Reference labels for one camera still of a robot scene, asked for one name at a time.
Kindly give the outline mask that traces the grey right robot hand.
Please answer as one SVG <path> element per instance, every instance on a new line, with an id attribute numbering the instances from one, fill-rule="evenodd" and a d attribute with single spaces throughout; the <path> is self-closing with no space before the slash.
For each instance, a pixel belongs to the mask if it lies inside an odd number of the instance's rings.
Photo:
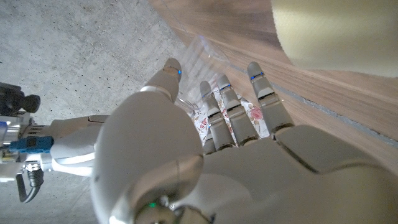
<path id="1" fill-rule="evenodd" d="M 95 159 L 95 143 L 106 115 L 56 119 L 49 126 L 54 142 L 50 170 L 89 177 Z"/>

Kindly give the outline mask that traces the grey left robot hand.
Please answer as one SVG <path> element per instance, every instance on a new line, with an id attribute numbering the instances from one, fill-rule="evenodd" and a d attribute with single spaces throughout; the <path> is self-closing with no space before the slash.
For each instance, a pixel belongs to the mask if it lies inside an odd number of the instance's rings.
<path id="1" fill-rule="evenodd" d="M 170 58 L 106 118 L 91 197 L 101 223 L 396 223 L 397 174 L 357 147 L 295 125 L 260 66 L 248 75 L 270 135 L 260 138 L 226 77 L 223 114 L 209 85 L 214 148 L 176 106 Z"/>

